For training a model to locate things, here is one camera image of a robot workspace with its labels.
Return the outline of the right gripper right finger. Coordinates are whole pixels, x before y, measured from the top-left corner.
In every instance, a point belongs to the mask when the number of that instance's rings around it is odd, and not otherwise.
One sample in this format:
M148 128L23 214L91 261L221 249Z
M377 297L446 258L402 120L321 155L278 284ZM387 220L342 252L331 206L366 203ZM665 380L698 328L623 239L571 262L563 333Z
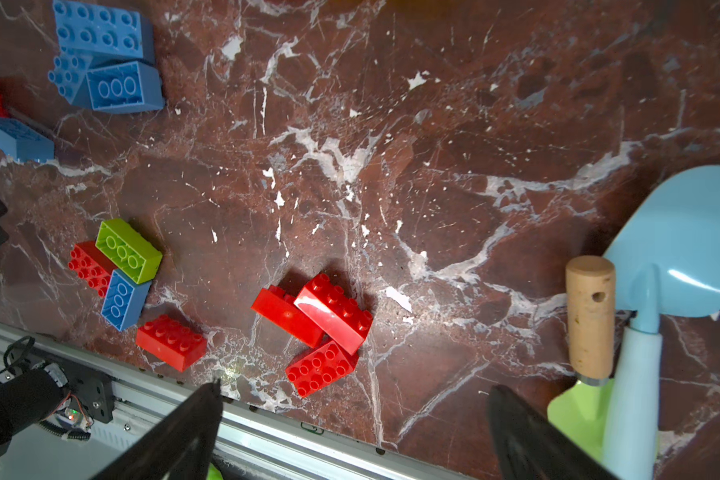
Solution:
M505 385L488 394L487 416L504 479L614 479Z

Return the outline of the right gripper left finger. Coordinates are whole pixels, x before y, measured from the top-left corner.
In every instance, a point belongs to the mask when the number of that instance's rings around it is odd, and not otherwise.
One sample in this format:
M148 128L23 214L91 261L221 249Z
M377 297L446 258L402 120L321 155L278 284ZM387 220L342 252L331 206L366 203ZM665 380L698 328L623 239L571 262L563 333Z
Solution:
M222 412L220 382L202 385L95 477L205 479Z

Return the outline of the green lego brick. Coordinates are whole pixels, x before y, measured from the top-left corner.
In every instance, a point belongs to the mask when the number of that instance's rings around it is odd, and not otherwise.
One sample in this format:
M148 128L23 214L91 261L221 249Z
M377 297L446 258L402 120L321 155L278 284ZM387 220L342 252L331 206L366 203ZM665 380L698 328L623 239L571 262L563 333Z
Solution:
M152 281L163 254L122 219L101 223L96 247L136 284Z

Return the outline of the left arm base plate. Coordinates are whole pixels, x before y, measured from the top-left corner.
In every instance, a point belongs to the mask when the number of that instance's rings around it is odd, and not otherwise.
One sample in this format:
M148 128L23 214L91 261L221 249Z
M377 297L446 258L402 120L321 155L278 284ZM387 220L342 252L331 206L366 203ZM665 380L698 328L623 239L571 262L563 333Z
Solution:
M10 344L3 354L6 381L14 386L34 370L44 371L60 391L55 394L44 383L33 380L31 388L22 391L33 405L49 396L58 401L37 420L44 431L65 440L85 442L91 439L93 427L113 420L114 396L112 378L74 360L41 350L35 338L22 337Z

